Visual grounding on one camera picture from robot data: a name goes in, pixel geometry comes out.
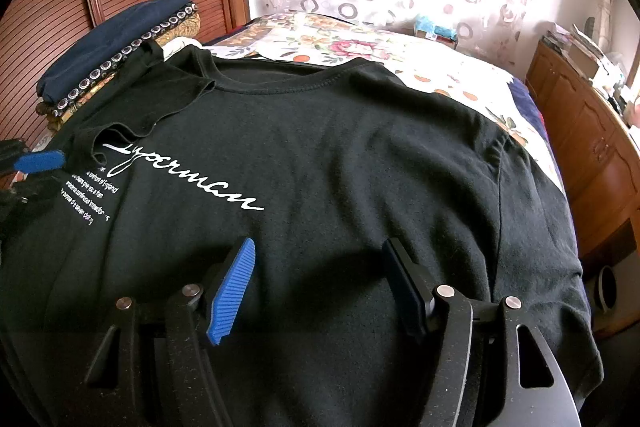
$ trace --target wooden cabinet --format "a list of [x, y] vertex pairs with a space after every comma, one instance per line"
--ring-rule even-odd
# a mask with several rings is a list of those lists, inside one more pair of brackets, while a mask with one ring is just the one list
[[574, 219], [578, 253], [588, 257], [640, 209], [638, 148], [609, 103], [542, 43], [526, 84], [545, 119]]

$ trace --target floral bedspread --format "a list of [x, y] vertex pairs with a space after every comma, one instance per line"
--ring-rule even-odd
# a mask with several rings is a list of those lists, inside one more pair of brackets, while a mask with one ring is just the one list
[[450, 97], [509, 133], [564, 192], [545, 140], [518, 111], [508, 84], [511, 74], [435, 41], [317, 14], [261, 17], [242, 32], [205, 47], [222, 58], [261, 55], [271, 60], [332, 66], [363, 57], [381, 62], [410, 88]]

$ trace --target folded clothing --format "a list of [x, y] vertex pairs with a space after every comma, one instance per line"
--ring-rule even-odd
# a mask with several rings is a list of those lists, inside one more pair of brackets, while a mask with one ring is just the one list
[[130, 6], [99, 24], [82, 37], [44, 72], [36, 93], [46, 102], [63, 99], [79, 82], [88, 67], [100, 65], [128, 42], [164, 21], [189, 0], [149, 0]]
[[92, 89], [97, 83], [112, 73], [116, 72], [142, 42], [154, 39], [160, 46], [164, 46], [177, 36], [194, 37], [200, 29], [200, 16], [197, 14], [198, 7], [195, 3], [189, 2], [176, 14], [166, 21], [155, 25], [149, 32], [143, 33], [139, 38], [134, 39], [111, 59], [103, 62], [99, 68], [95, 68], [91, 73], [82, 79], [76, 86], [66, 94], [66, 97], [55, 104], [39, 102], [36, 105], [36, 113], [39, 115], [50, 115], [53, 119], [61, 117], [68, 107], [73, 105], [75, 100], [79, 100], [87, 91]]
[[[161, 38], [157, 38], [156, 42], [160, 44], [160, 40]], [[178, 36], [175, 39], [171, 39], [171, 41], [162, 45], [162, 54], [164, 55], [164, 60], [166, 61], [167, 59], [171, 58], [173, 55], [178, 53], [178, 51], [180, 51], [182, 48], [190, 44], [196, 46], [197, 48], [202, 48], [202, 45], [198, 41], [190, 37]], [[85, 93], [84, 96], [81, 99], [79, 99], [77, 102], [73, 102], [69, 104], [69, 107], [66, 109], [66, 112], [61, 117], [55, 119], [56, 127], [55, 129], [50, 128], [51, 131], [58, 131], [60, 127], [62, 127], [62, 125], [69, 118], [71, 118], [71, 116], [76, 111], [78, 111], [79, 108], [84, 106], [85, 103], [87, 103], [98, 91], [100, 91], [106, 84], [108, 84], [109, 81], [111, 81], [111, 79], [113, 79], [114, 76], [115, 76], [115, 72], [113, 72], [112, 74], [108, 75], [103, 80], [95, 84], [95, 86], [92, 87], [89, 91], [87, 91], [87, 93]]]

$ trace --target metal screw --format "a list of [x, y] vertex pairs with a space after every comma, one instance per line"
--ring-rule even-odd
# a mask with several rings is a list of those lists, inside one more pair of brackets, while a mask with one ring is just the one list
[[195, 297], [200, 293], [200, 287], [197, 284], [185, 284], [182, 287], [182, 295], [185, 297]]
[[513, 295], [508, 296], [508, 298], [504, 300], [504, 303], [512, 310], [519, 310], [522, 306], [520, 299]]
[[117, 301], [116, 301], [116, 308], [118, 310], [126, 310], [127, 308], [129, 308], [132, 304], [132, 300], [130, 297], [120, 297]]
[[456, 291], [448, 284], [441, 284], [436, 288], [436, 292], [441, 297], [453, 297], [456, 294]]

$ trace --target black fabric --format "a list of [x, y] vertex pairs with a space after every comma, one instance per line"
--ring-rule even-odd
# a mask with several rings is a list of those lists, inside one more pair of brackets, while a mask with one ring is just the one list
[[66, 97], [82, 78], [134, 39], [180, 10], [189, 0], [149, 0], [110, 17], [79, 39], [47, 68], [36, 93], [47, 102]]
[[[18, 208], [2, 244], [2, 344], [59, 425], [115, 300], [202, 280], [240, 235], [254, 275], [210, 354], [234, 425], [406, 424], [424, 366], [383, 277], [390, 236], [470, 298], [520, 297], [576, 401], [600, 382], [568, 205], [498, 126], [362, 59], [137, 53], [52, 144], [76, 178], [54, 173], [58, 194]], [[178, 78], [216, 85], [175, 113]]]

